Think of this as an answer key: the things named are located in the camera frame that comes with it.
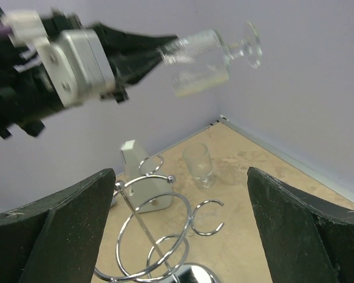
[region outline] screw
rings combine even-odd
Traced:
[[[65,90],[65,91],[71,91],[71,87],[70,87],[70,85],[67,83],[67,82],[62,82],[61,83],[61,86],[62,86],[62,88],[63,88],[63,90]]]
[[[58,63],[58,59],[57,59],[57,57],[54,54],[50,54],[50,60],[53,63]]]

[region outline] metal rod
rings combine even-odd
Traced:
[[[118,186],[118,188],[119,188],[119,192],[122,195],[124,201],[127,203],[127,205],[130,208],[131,212],[134,214],[134,216],[135,216],[136,220],[138,221],[140,227],[142,227],[142,229],[143,229],[144,233],[146,234],[148,240],[151,242],[151,244],[153,245],[154,249],[159,254],[159,256],[163,257],[164,253],[161,251],[159,245],[156,243],[156,240],[152,236],[151,232],[148,230],[148,227],[146,226],[146,224],[144,223],[143,219],[138,214],[136,208],[134,207],[132,201],[128,197],[126,191],[121,186]],[[167,261],[165,261],[165,266],[167,267],[168,271],[171,270],[171,266],[169,265],[169,263]],[[172,275],[172,277],[175,280],[175,282],[180,283],[180,280],[176,277],[176,275]]]
[[[131,185],[133,185],[141,180],[144,180],[144,179],[161,179],[161,180],[167,181],[168,183],[173,183],[175,181],[175,177],[172,175],[169,175],[169,176],[148,175],[148,176],[141,176],[141,177],[135,178],[135,179],[127,182],[124,186],[125,187],[131,186]]]

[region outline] metal ball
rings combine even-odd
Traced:
[[[173,184],[176,181],[176,177],[174,175],[169,175],[168,176],[168,183]]]
[[[116,181],[116,187],[114,190],[120,191],[121,189],[124,189],[124,184],[125,184],[125,182],[122,180]]]

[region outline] baseboard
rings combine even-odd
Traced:
[[[233,129],[240,135],[246,137],[247,139],[251,140],[252,142],[256,143],[257,145],[261,146],[262,148],[266,149],[268,152],[278,156],[280,159],[284,160],[288,164],[294,166],[295,168],[299,169],[303,173],[307,174],[314,180],[318,181],[319,183],[327,186],[329,189],[335,191],[336,193],[342,195],[344,198],[349,199],[351,202],[354,203],[354,193],[349,189],[346,189],[343,186],[338,185],[334,181],[330,180],[329,178],[321,175],[317,171],[309,168],[305,164],[301,163],[300,161],[294,159],[293,157],[285,154],[281,150],[275,148],[274,146],[270,145],[269,143],[255,137],[254,135],[250,134],[249,132],[245,131],[241,127],[236,126],[234,123],[230,122],[225,116],[220,115],[219,122],[226,125],[227,127]]]

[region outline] metal ring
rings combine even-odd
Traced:
[[[212,235],[215,235],[216,233],[218,233],[224,226],[224,223],[220,223],[219,226],[211,231],[211,232],[201,232],[199,231],[195,226],[194,226],[194,218],[195,218],[195,215],[196,213],[198,212],[198,210],[203,206],[203,205],[206,205],[207,203],[217,203],[219,204],[220,206],[224,206],[224,203],[222,203],[220,200],[217,200],[217,199],[208,199],[208,200],[205,200],[204,202],[201,202],[199,205],[196,206],[196,208],[194,209],[193,211],[193,216],[192,216],[192,219],[191,219],[191,228],[194,230],[194,232],[196,234],[198,234],[199,236],[212,236]]]
[[[161,237],[160,239],[158,239],[157,241],[156,241],[156,244],[160,244],[160,243],[162,243],[162,242],[164,242],[164,241],[166,241],[166,240],[169,240],[169,239],[172,239],[172,238],[178,238],[179,237],[179,234],[171,234],[171,235],[167,235],[167,236],[164,236],[164,237]],[[188,242],[188,240],[186,240],[186,238],[184,238],[183,239],[183,243],[185,244],[185,252],[183,252],[183,256],[182,256],[182,258],[181,258],[181,260],[178,262],[178,264],[176,264],[175,266],[174,266],[174,268],[180,268],[182,265],[183,265],[183,263],[186,261],[186,259],[188,258],[188,254],[189,254],[189,242]],[[151,250],[149,251],[149,253],[148,253],[148,256],[147,256],[147,263],[146,263],[146,266],[148,267],[149,266],[149,262],[150,262],[150,260],[151,260],[151,257],[152,257],[152,254],[153,254],[153,251],[155,250],[155,247],[153,246],[152,248],[151,248]],[[164,273],[163,275],[161,275],[161,279],[165,279],[165,278],[167,278],[167,277],[169,277],[169,276],[171,276],[171,275],[173,275],[173,274],[171,274],[171,272],[170,271],[168,271],[168,272],[166,272],[166,273]],[[148,273],[147,274],[147,276],[148,276],[148,278],[150,278],[150,279],[155,279],[155,278],[152,278],[151,277],[151,272],[150,273]]]
[[[186,233],[188,231],[189,226],[192,223],[192,209],[190,207],[190,203],[187,200],[186,197],[180,195],[179,193],[163,193],[161,195],[157,195],[154,198],[151,198],[145,202],[143,202],[138,208],[136,208],[136,210],[140,210],[141,208],[143,208],[145,205],[147,205],[148,203],[153,202],[155,199],[160,198],[162,196],[176,196],[177,198],[180,198],[183,200],[183,202],[186,205],[186,209],[187,209],[187,214],[188,217],[186,218],[186,222],[185,222],[185,226],[183,227],[183,231],[180,234],[179,238],[177,239],[177,241],[173,244],[173,246],[171,247],[170,250],[167,251],[166,254],[164,254],[163,257],[161,257],[161,259],[159,259],[157,262],[155,262],[154,264],[152,264],[151,266],[143,269],[142,271],[139,271],[135,274],[130,275],[125,268],[123,267],[122,261],[120,259],[120,244],[122,242],[122,238],[123,238],[123,234],[125,229],[127,228],[129,222],[131,221],[132,217],[134,217],[134,214],[131,214],[127,220],[124,222],[119,235],[118,235],[118,239],[117,239],[117,245],[116,245],[116,259],[117,259],[117,264],[118,267],[120,268],[120,270],[122,271],[123,274],[125,274],[125,276],[122,277],[113,277],[110,275],[106,275],[102,272],[100,272],[97,268],[94,269],[94,274],[99,277],[102,280],[105,280],[107,282],[125,282],[125,281],[136,281],[136,282],[151,282],[149,280],[152,281],[159,281],[159,278],[151,278],[151,279],[140,279],[140,277],[143,277],[145,275],[147,275],[148,273],[154,271],[156,268],[160,267],[165,261],[168,260],[169,257],[171,257],[171,255],[178,249],[178,247],[180,246],[180,244],[183,242],[183,240],[185,239]],[[175,266],[173,268],[171,268],[170,272],[175,273],[178,269],[180,268],[180,266]]]
[[[152,175],[155,174],[157,171],[160,170],[161,166],[163,166],[164,164],[164,158],[161,155],[157,155],[156,157],[158,157],[160,159],[160,164],[159,166],[157,166],[154,171],[148,172],[148,173],[142,173],[142,166],[144,165],[144,163],[149,160],[149,157],[146,157],[144,160],[142,160],[142,162],[140,162],[139,164],[139,174],[141,176],[148,176],[148,175]]]
[[[139,181],[145,180],[145,179],[161,179],[166,181],[169,184],[172,184],[176,181],[176,177],[174,175],[169,175],[169,176],[162,176],[162,175],[147,175],[147,176],[141,176],[136,179],[133,179],[127,183],[119,184],[123,185],[125,188],[131,186],[132,184],[135,184]]]
[[[119,195],[119,191],[115,190],[114,193],[113,193],[113,199],[115,199],[117,197],[117,195]]]

